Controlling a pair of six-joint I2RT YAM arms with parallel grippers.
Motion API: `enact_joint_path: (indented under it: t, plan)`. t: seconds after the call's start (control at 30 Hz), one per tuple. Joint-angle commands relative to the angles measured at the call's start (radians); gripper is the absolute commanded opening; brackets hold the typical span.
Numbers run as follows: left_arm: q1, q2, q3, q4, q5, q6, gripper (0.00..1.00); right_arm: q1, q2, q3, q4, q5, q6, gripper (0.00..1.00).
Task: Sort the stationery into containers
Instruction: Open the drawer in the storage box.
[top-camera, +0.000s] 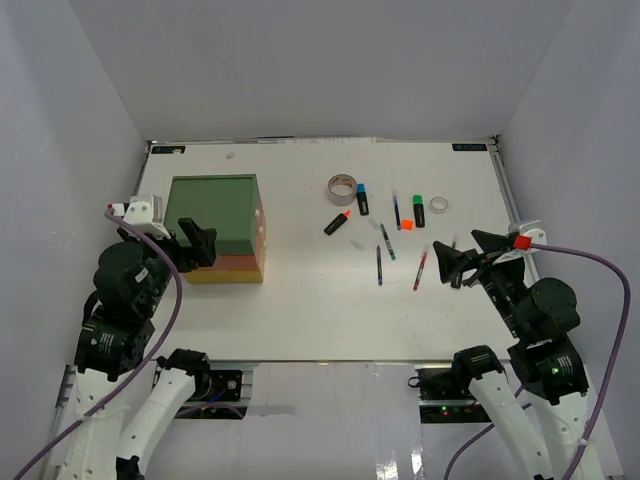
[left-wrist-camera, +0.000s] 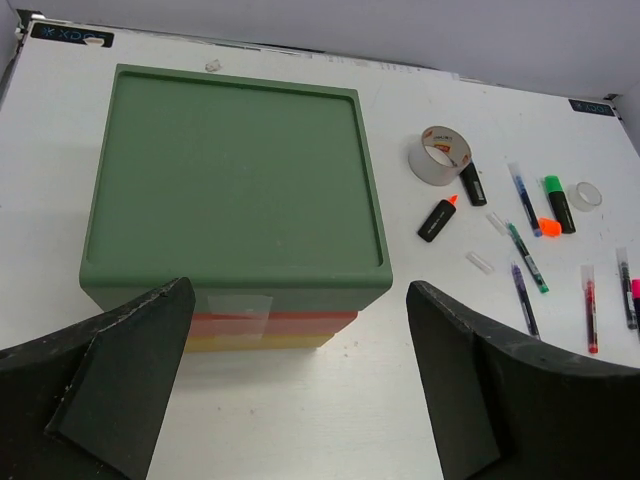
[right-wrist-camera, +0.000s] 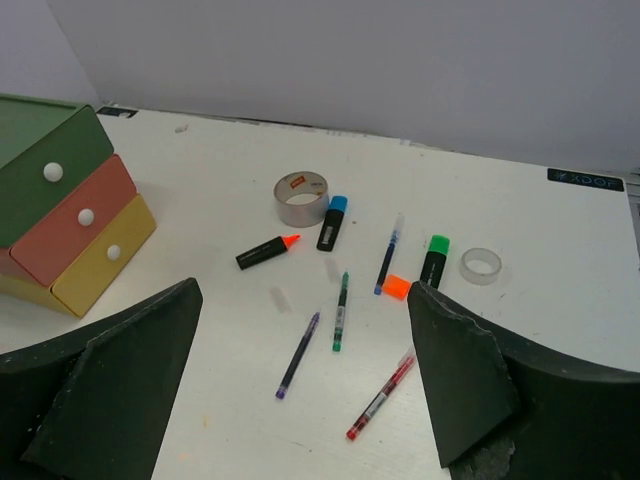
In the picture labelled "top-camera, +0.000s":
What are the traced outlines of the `green drawer cabinet box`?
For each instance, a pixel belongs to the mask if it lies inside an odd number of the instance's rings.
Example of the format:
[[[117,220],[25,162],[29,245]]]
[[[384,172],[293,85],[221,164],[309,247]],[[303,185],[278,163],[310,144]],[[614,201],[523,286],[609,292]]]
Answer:
[[[191,218],[217,231],[216,260],[184,275],[191,284],[264,281],[266,217],[254,174],[176,176],[172,179],[164,225],[180,244],[189,241],[178,224]]]

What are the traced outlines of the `small clear tape roll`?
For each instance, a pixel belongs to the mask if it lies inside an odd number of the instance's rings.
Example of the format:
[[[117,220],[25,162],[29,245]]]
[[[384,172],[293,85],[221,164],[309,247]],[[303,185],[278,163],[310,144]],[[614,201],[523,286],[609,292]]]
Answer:
[[[444,214],[449,210],[450,204],[444,197],[433,197],[429,202],[429,209],[434,214]]]

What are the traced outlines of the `green cap black highlighter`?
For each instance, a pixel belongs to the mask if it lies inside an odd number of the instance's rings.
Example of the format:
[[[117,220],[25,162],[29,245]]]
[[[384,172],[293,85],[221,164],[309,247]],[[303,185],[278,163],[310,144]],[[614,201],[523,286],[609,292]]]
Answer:
[[[424,201],[420,194],[414,194],[412,196],[412,205],[414,212],[414,221],[417,228],[424,228],[426,225]]]

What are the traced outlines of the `blue cap black highlighter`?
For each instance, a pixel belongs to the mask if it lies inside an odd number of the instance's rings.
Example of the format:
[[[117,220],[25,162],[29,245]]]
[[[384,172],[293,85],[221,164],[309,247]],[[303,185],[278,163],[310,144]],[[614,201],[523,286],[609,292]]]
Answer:
[[[360,215],[368,216],[370,213],[369,205],[368,205],[368,197],[367,197],[365,185],[362,183],[357,184],[356,200],[357,200]]]

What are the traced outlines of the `grey duct tape roll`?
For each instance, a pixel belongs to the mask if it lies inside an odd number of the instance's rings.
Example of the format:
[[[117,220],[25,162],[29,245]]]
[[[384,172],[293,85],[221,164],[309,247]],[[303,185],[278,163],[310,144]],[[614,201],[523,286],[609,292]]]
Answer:
[[[336,174],[327,183],[327,198],[335,206],[351,205],[357,194],[358,182],[348,174]]]

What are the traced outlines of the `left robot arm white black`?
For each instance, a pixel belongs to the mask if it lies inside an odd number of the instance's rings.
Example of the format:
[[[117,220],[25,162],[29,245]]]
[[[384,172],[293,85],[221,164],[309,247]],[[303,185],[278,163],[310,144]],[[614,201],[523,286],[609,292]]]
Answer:
[[[98,258],[94,291],[85,304],[75,354],[77,419],[59,476],[62,479],[142,479],[160,438],[181,406],[210,393],[206,354],[176,349],[158,360],[160,374],[130,423],[125,388],[151,359],[152,318],[171,280],[216,260],[213,229],[182,218],[188,245],[174,234],[120,241]]]

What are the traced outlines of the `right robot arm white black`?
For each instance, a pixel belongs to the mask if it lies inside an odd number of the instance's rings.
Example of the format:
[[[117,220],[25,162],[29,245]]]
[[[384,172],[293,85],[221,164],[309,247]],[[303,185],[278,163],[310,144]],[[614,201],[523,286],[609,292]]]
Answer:
[[[531,229],[501,236],[475,230],[472,236],[479,247],[467,251],[434,242],[440,280],[447,284],[468,273],[463,285],[482,286],[516,340],[508,350],[510,364],[539,424],[532,425],[496,354],[486,345],[454,355],[453,390],[479,401],[522,478],[603,478],[597,449],[584,430],[589,382],[568,336],[580,324],[575,292],[556,278],[524,282],[525,258],[544,248],[544,232]]]

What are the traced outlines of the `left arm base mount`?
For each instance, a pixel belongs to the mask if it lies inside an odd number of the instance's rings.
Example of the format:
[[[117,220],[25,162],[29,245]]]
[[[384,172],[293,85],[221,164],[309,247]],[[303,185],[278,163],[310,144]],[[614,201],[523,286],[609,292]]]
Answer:
[[[181,406],[178,420],[242,420],[252,394],[253,372],[212,369],[196,393]]]

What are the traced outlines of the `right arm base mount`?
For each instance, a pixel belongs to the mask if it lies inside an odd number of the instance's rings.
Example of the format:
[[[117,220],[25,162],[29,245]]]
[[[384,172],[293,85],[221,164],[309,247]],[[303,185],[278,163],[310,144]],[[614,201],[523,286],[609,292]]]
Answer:
[[[419,397],[423,425],[480,424],[490,419],[483,406],[458,385],[450,369],[422,368],[407,380]]]

